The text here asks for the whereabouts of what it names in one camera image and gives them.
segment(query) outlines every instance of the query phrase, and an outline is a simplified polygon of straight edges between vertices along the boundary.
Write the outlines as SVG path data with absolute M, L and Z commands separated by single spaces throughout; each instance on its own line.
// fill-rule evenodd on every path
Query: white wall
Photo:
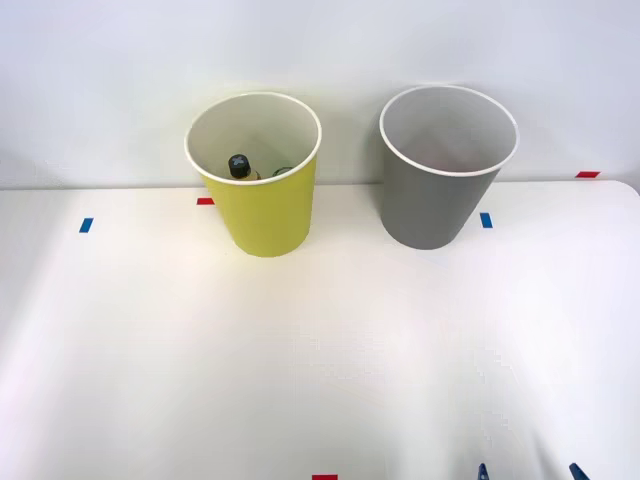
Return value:
M 433 81 L 512 111 L 503 179 L 638 187 L 639 24 L 631 0 L 4 0 L 0 187 L 197 185 L 185 130 L 246 88 L 316 109 L 319 182 L 376 181 L 379 111 Z

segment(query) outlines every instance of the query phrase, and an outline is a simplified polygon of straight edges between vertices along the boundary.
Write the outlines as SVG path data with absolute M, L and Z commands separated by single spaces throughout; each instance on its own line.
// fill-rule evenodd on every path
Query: white cup rim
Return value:
M 189 135 L 191 133 L 191 129 L 193 128 L 193 126 L 196 124 L 196 122 L 198 120 L 200 120 L 200 118 L 202 118 L 204 115 L 207 114 L 207 112 L 209 110 L 211 110 L 212 108 L 215 108 L 223 103 L 229 102 L 231 100 L 235 100 L 237 98 L 240 97 L 248 97 L 248 96 L 253 96 L 253 95 L 262 95 L 262 96 L 271 96 L 271 97 L 279 97 L 279 98 L 283 98 L 285 100 L 289 100 L 293 103 L 296 103 L 298 105 L 300 105 L 302 108 L 304 108 L 313 118 L 314 122 L 316 122 L 316 128 L 318 129 L 318 138 L 316 140 L 316 144 L 313 147 L 313 150 L 311 150 L 311 153 L 307 156 L 307 158 L 305 158 L 302 162 L 300 162 L 298 165 L 296 165 L 295 167 L 293 167 L 291 170 L 278 175 L 277 177 L 269 177 L 269 178 L 264 178 L 262 180 L 252 180 L 250 182 L 247 181 L 242 181 L 242 180 L 231 180 L 229 178 L 224 178 L 224 177 L 219 177 L 217 175 L 214 175 L 210 172 L 207 172 L 205 169 L 203 169 L 200 165 L 198 165 L 196 163 L 196 161 L 193 159 L 193 157 L 191 156 L 191 152 L 189 151 Z M 204 175 L 207 178 L 210 178 L 211 180 L 215 180 L 216 182 L 220 182 L 220 183 L 226 183 L 227 185 L 237 185 L 239 187 L 253 187 L 253 186 L 258 186 L 258 185 L 266 185 L 269 183 L 275 183 L 275 182 L 279 182 L 280 180 L 284 180 L 287 177 L 290 177 L 291 175 L 295 175 L 296 172 L 299 172 L 300 170 L 302 170 L 304 167 L 306 167 L 311 160 L 316 156 L 316 154 L 318 153 L 318 149 L 320 148 L 320 142 L 322 141 L 322 125 L 320 124 L 320 119 L 318 118 L 318 116 L 316 115 L 316 112 L 314 112 L 311 107 L 309 107 L 306 103 L 298 100 L 297 98 L 291 97 L 289 95 L 285 95 L 284 93 L 277 93 L 277 92 L 267 92 L 267 91 L 258 91 L 258 92 L 245 92 L 245 93 L 240 93 L 237 95 L 232 95 L 230 97 L 226 97 L 223 98 L 217 102 L 215 102 L 214 104 L 210 105 L 209 107 L 207 107 L 207 109 L 201 113 L 199 113 L 195 119 L 191 122 L 191 126 L 189 127 L 189 130 L 187 131 L 187 134 L 184 137 L 184 149 L 185 152 L 187 153 L 187 158 L 189 159 L 189 162 L 191 163 L 191 166 L 193 168 L 195 168 L 198 173 L 200 173 L 201 175 Z
M 497 106 L 500 110 L 502 110 L 502 112 L 507 116 L 507 118 L 509 119 L 509 121 L 511 122 L 511 124 L 513 125 L 513 129 L 515 132 L 515 141 L 513 143 L 513 149 L 511 149 L 511 152 L 509 153 L 509 155 L 507 155 L 507 157 L 502 160 L 501 162 L 492 165 L 489 168 L 485 168 L 482 170 L 476 170 L 476 171 L 472 171 L 472 172 L 450 172 L 447 170 L 438 170 L 436 168 L 431 168 L 431 167 L 427 167 L 426 165 L 422 165 L 414 160 L 411 160 L 410 158 L 408 158 L 407 156 L 403 155 L 402 153 L 400 153 L 400 151 L 393 146 L 393 144 L 391 143 L 391 141 L 389 140 L 389 138 L 387 137 L 387 133 L 385 132 L 384 129 L 384 117 L 385 114 L 387 113 L 387 110 L 389 110 L 389 107 L 391 107 L 391 105 L 393 105 L 398 99 L 400 99 L 401 97 L 415 92 L 416 90 L 426 90 L 426 89 L 435 89 L 435 88 L 441 88 L 441 89 L 453 89 L 453 90 L 462 90 L 465 91 L 467 93 L 471 93 L 473 95 L 477 95 L 481 98 L 484 98 L 485 100 L 488 100 L 489 102 L 493 103 L 495 106 Z M 393 97 L 391 100 L 389 100 L 387 102 L 387 104 L 384 106 L 384 108 L 382 109 L 382 113 L 380 114 L 380 134 L 382 135 L 382 139 L 384 140 L 384 143 L 386 143 L 387 147 L 389 147 L 389 149 L 400 159 L 402 159 L 403 161 L 405 161 L 406 163 L 408 163 L 409 165 L 418 168 L 420 170 L 423 170 L 425 172 L 429 172 L 429 173 L 433 173 L 436 175 L 443 175 L 446 177 L 477 177 L 480 175 L 485 175 L 487 173 L 491 173 L 494 172 L 496 170 L 499 170 L 500 168 L 502 168 L 509 160 L 511 160 L 513 158 L 513 156 L 516 153 L 516 150 L 518 150 L 518 145 L 520 145 L 520 131 L 518 129 L 518 124 L 516 123 L 515 119 L 513 118 L 513 115 L 511 115 L 511 113 L 509 113 L 509 110 L 507 110 L 500 102 L 498 102 L 497 100 L 494 100 L 493 98 L 491 98 L 488 95 L 485 95 L 482 92 L 478 92 L 477 90 L 473 90 L 472 88 L 468 88 L 468 87 L 461 87 L 459 85 L 443 85 L 443 84 L 431 84 L 431 85 L 420 85 L 417 87 L 413 87 L 410 88 L 408 90 L 405 90 L 403 92 L 400 92 L 399 94 L 397 94 L 395 97 Z

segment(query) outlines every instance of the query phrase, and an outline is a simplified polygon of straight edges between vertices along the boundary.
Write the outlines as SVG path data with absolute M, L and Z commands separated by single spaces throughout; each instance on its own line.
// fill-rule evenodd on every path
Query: gray paper cup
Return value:
M 382 223 L 397 241 L 422 250 L 455 238 L 519 142 L 502 105 L 451 85 L 393 97 L 380 115 L 380 133 Z

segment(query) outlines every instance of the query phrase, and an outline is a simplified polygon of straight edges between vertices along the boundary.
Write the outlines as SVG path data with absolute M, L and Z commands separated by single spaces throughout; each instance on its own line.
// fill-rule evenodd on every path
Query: paper cup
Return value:
M 418 249 L 455 238 L 519 142 L 502 105 L 447 85 L 396 95 L 380 115 L 380 133 L 387 150 L 382 223 Z
M 300 245 L 311 223 L 320 121 L 280 93 L 254 92 L 216 103 L 194 122 L 185 146 L 235 243 L 258 257 Z M 244 154 L 262 179 L 239 181 L 228 161 Z M 279 169 L 290 170 L 276 177 Z

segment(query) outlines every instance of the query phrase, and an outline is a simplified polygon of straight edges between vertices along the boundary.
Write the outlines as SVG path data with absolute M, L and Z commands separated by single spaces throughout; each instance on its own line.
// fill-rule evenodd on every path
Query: table surface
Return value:
M 635 191 L 498 183 L 436 251 L 380 194 L 261 259 L 204 189 L 0 192 L 0 478 L 630 478 Z

